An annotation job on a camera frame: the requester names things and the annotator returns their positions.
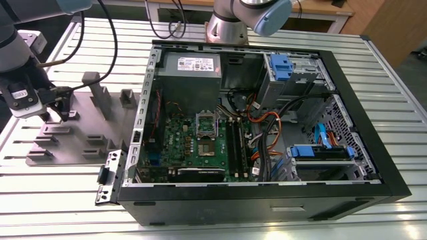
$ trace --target sticker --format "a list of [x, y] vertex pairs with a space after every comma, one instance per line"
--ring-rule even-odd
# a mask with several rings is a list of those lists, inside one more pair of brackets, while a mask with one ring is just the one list
[[213, 58], [180, 57], [177, 70], [213, 72]]
[[253, 101], [252, 106], [253, 106], [253, 108], [256, 108], [256, 109], [260, 109], [260, 107], [261, 107], [261, 105], [260, 105], [256, 101]]
[[252, 167], [252, 174], [260, 175], [260, 169], [257, 167]]
[[24, 90], [20, 90], [20, 91], [16, 91], [16, 92], [12, 92], [10, 94], [12, 94], [12, 97], [13, 97], [14, 99], [21, 99], [21, 98], [24, 98], [24, 97], [28, 96], [28, 92], [26, 92], [25, 89], [24, 89]]

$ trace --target ram slot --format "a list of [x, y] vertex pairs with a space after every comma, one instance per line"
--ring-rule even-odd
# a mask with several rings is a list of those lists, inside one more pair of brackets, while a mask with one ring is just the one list
[[240, 122], [232, 123], [232, 137], [233, 137], [233, 146], [235, 146], [235, 161], [236, 161], [236, 167], [237, 167], [237, 173], [239, 176], [243, 177], [243, 155], [241, 150], [244, 148], [241, 143], [241, 132], [240, 132]]
[[236, 151], [235, 151], [235, 140], [233, 140], [233, 123], [227, 122], [225, 124], [225, 136], [227, 136], [227, 153], [228, 153], [228, 171], [233, 175], [237, 172], [236, 165]]

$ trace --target robotic arm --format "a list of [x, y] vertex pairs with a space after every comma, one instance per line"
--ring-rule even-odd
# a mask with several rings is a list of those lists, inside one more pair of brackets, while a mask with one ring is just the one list
[[90, 0], [0, 0], [0, 91], [14, 117], [42, 116], [48, 105], [66, 118], [69, 99], [56, 99], [56, 86], [36, 67], [38, 61], [13, 25], [72, 15], [90, 6]]
[[217, 0], [205, 29], [211, 43], [248, 44], [248, 27], [263, 37], [284, 25], [297, 0]]
[[[295, 1], [297, 0], [215, 1], [207, 41], [247, 44], [247, 26], [259, 35], [269, 36], [287, 21]], [[49, 107], [61, 120], [66, 121], [72, 89], [56, 87], [50, 83], [13, 25], [64, 14], [72, 15], [90, 6], [92, 0], [0, 0], [0, 100], [5, 101], [14, 117], [38, 115], [46, 121]]]

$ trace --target wire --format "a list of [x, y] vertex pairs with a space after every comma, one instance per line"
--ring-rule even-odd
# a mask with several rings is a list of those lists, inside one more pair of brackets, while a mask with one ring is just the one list
[[[269, 135], [273, 135], [273, 134], [279, 134], [279, 131], [271, 131], [269, 132]], [[257, 134], [247, 143], [248, 143], [248, 147], [249, 148], [253, 148], [255, 145], [253, 143], [256, 142], [256, 140], [263, 136], [263, 133]]]
[[46, 67], [52, 67], [60, 64], [64, 64], [69, 61], [69, 59], [72, 59], [72, 57], [76, 55], [80, 46], [81, 46], [81, 42], [82, 42], [82, 38], [85, 35], [85, 12], [81, 11], [80, 12], [80, 17], [81, 17], [81, 23], [80, 23], [80, 38], [78, 38], [78, 42], [77, 45], [74, 46], [74, 49], [72, 50], [70, 54], [68, 55], [68, 57], [65, 57], [62, 60], [56, 60], [52, 62], [45, 62], [45, 63], [38, 63], [36, 65], [37, 68], [46, 68]]
[[276, 121], [277, 121], [277, 124], [279, 124], [279, 133], [277, 133], [277, 135], [276, 135], [276, 137], [275, 137], [275, 140], [272, 141], [272, 144], [268, 146], [268, 149], [272, 149], [272, 148], [275, 147], [276, 143], [277, 143], [279, 135], [280, 135], [280, 132], [281, 132], [281, 121], [280, 121], [279, 114], [277, 114], [276, 112], [273, 112], [273, 111], [269, 111], [269, 112], [267, 112], [260, 118], [253, 119], [253, 118], [251, 117], [249, 113], [247, 113], [247, 117], [248, 117], [249, 121], [253, 122], [253, 123], [260, 123], [261, 121], [265, 120], [265, 118], [267, 118], [268, 116], [275, 116]]
[[303, 18], [303, 6], [301, 6], [300, 0], [296, 0], [296, 1], [297, 1], [297, 5], [299, 5], [297, 18], [301, 19]]
[[[283, 155], [283, 153], [281, 153], [281, 152], [277, 152], [277, 151], [269, 151], [268, 154], [269, 154], [269, 155], [276, 155], [276, 156]], [[256, 153], [253, 153], [253, 155], [251, 156], [251, 160], [255, 161], [259, 157], [260, 157], [260, 153], [256, 152]]]
[[[313, 93], [313, 94], [308, 94], [308, 95], [303, 95], [300, 97], [296, 97], [295, 99], [292, 99], [291, 101], [287, 102], [287, 104], [280, 108], [279, 112], [277, 112], [277, 118], [280, 119], [280, 117], [284, 115], [284, 113], [303, 100], [309, 99], [309, 98], [328, 98], [332, 94], [331, 93]], [[273, 128], [276, 121], [271, 120], [268, 123], [268, 126], [263, 132], [261, 138], [257, 141], [257, 150], [259, 150], [259, 181], [268, 181], [269, 180], [269, 173], [271, 173], [271, 169], [272, 169], [272, 164], [269, 161], [269, 153], [268, 153], [268, 147], [267, 147], [267, 133], [271, 131], [271, 129]]]
[[339, 142], [336, 141], [333, 132], [328, 131], [328, 132], [327, 132], [327, 135], [328, 135], [328, 138], [329, 138], [329, 140], [331, 140], [331, 144], [332, 144], [333, 146], [337, 146], [337, 145], [339, 145]]
[[[244, 111], [240, 111], [236, 107], [236, 104], [233, 102], [233, 96], [235, 96], [235, 93], [245, 93], [245, 92], [252, 92], [253, 90], [248, 89], [248, 88], [244, 88], [244, 87], [233, 87], [228, 90], [227, 92], [227, 101], [228, 101], [228, 104], [232, 108], [232, 110], [240, 115], [241, 113], [244, 114], [247, 111], [248, 111], [248, 107], [245, 107]], [[256, 96], [255, 93], [251, 93], [247, 98], [245, 98], [245, 103], [248, 103], [248, 99], [252, 97], [252, 96]]]
[[177, 102], [175, 102], [175, 101], [168, 101], [168, 102], [165, 103], [165, 105], [168, 105], [168, 104], [173, 104], [173, 105], [177, 107], [177, 110], [179, 110], [180, 112], [183, 112], [183, 110], [181, 110], [180, 105], [179, 105]]
[[217, 108], [229, 118], [236, 118], [236, 117], [239, 117], [237, 114], [235, 114], [235, 113], [232, 113], [232, 112], [228, 111], [228, 109], [225, 108], [224, 105], [217, 104], [217, 105], [216, 105], [216, 108]]
[[109, 65], [109, 69], [106, 71], [106, 73], [104, 74], [104, 76], [101, 76], [97, 80], [93, 80], [89, 83], [84, 83], [80, 86], [72, 87], [64, 91], [61, 91], [58, 94], [66, 94], [69, 92], [73, 92], [77, 89], [82, 89], [93, 84], [97, 84], [98, 82], [101, 82], [112, 73], [114, 65], [116, 65], [116, 61], [117, 61], [117, 54], [118, 54], [118, 40], [117, 40], [117, 33], [116, 33], [116, 28], [114, 28], [114, 24], [113, 24], [113, 20], [112, 20], [112, 16], [109, 15], [108, 9], [102, 3], [102, 0], [97, 0], [98, 5], [105, 13], [108, 22], [109, 22], [109, 27], [110, 27], [110, 31], [112, 31], [112, 38], [113, 38], [113, 56], [112, 56], [112, 61], [110, 61], [110, 65]]
[[180, 22], [177, 22], [177, 26], [176, 26], [176, 28], [172, 30], [172, 24], [173, 24], [173, 22], [171, 21], [171, 22], [168, 23], [168, 26], [167, 26], [167, 28], [168, 28], [168, 33], [169, 33], [168, 36], [160, 36], [159, 33], [157, 33], [156, 30], [155, 30], [153, 21], [152, 21], [152, 15], [151, 15], [149, 8], [148, 8], [148, 0], [145, 0], [145, 10], [147, 10], [147, 17], [148, 17], [148, 22], [149, 22], [151, 30], [152, 30], [153, 34], [156, 35], [156, 37], [160, 38], [160, 39], [164, 39], [164, 40], [165, 40], [165, 39], [169, 39], [171, 37], [177, 38], [177, 39], [181, 39], [181, 38], [184, 37], [185, 31], [187, 31], [187, 17], [185, 17], [185, 12], [184, 12], [184, 8], [183, 8], [181, 0], [177, 0], [177, 3], [179, 3], [179, 4], [176, 3], [175, 0], [172, 0], [172, 3], [175, 4], [177, 10], [180, 11], [184, 29], [183, 29], [183, 31], [181, 31], [181, 33], [180, 33], [180, 36], [175, 36], [175, 33], [176, 33], [176, 31], [177, 31], [177, 29], [179, 29], [179, 26], [180, 26]]

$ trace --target power cable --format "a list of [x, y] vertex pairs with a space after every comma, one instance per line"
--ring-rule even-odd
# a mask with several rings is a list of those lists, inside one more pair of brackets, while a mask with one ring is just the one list
[[37, 68], [48, 68], [60, 64], [64, 64], [69, 61], [69, 59], [72, 59], [72, 57], [76, 55], [80, 46], [81, 46], [81, 42], [82, 42], [82, 38], [85, 35], [85, 12], [81, 11], [80, 12], [80, 17], [81, 17], [81, 23], [80, 23], [80, 38], [78, 38], [78, 42], [77, 45], [74, 46], [74, 49], [72, 50], [70, 54], [68, 55], [68, 57], [65, 57], [62, 60], [56, 60], [52, 62], [46, 62], [46, 63], [38, 63], [36, 65]]
[[145, 2], [145, 10], [147, 10], [147, 17], [148, 17], [148, 22], [149, 22], [149, 26], [151, 26], [151, 30], [153, 32], [153, 34], [156, 35], [157, 38], [165, 40], [165, 39], [169, 39], [171, 37], [176, 38], [176, 39], [181, 39], [184, 37], [184, 34], [185, 34], [185, 31], [187, 31], [187, 17], [185, 17], [185, 12], [184, 12], [184, 8], [183, 8], [183, 3], [181, 3], [181, 0], [177, 0], [177, 3], [175, 0], [172, 0], [172, 3], [175, 4], [177, 10], [180, 11], [180, 15], [181, 15], [181, 19], [183, 19], [183, 25], [184, 25], [184, 29], [180, 33], [179, 36], [175, 36], [175, 33], [179, 29], [179, 26], [180, 26], [180, 22], [176, 23], [176, 27], [175, 29], [172, 30], [172, 24], [173, 22], [169, 21], [168, 23], [168, 26], [167, 26], [167, 29], [168, 29], [168, 36], [160, 36], [156, 29], [155, 29], [155, 26], [153, 26], [153, 21], [152, 21], [152, 15], [151, 15], [151, 12], [149, 12], [149, 8], [148, 8], [148, 0], [144, 0]]
[[299, 5], [297, 18], [301, 19], [301, 17], [303, 17], [303, 6], [301, 6], [300, 0], [296, 0], [296, 1], [297, 1], [297, 5]]
[[80, 86], [72, 87], [64, 91], [61, 91], [58, 94], [66, 94], [69, 92], [73, 92], [77, 89], [82, 89], [93, 84], [97, 84], [98, 82], [101, 82], [112, 73], [114, 65], [116, 65], [116, 61], [117, 61], [117, 54], [118, 54], [118, 40], [117, 40], [117, 33], [116, 33], [116, 28], [114, 28], [114, 24], [113, 24], [113, 20], [112, 20], [112, 16], [109, 15], [108, 9], [105, 7], [105, 4], [102, 3], [102, 0], [97, 0], [98, 5], [105, 13], [105, 17], [108, 19], [109, 22], [109, 27], [110, 27], [110, 31], [112, 31], [112, 38], [113, 38], [113, 56], [112, 56], [112, 61], [110, 61], [110, 65], [109, 65], [109, 69], [106, 71], [106, 73], [104, 74], [104, 76], [101, 76], [97, 80], [93, 80], [89, 83], [84, 83]]

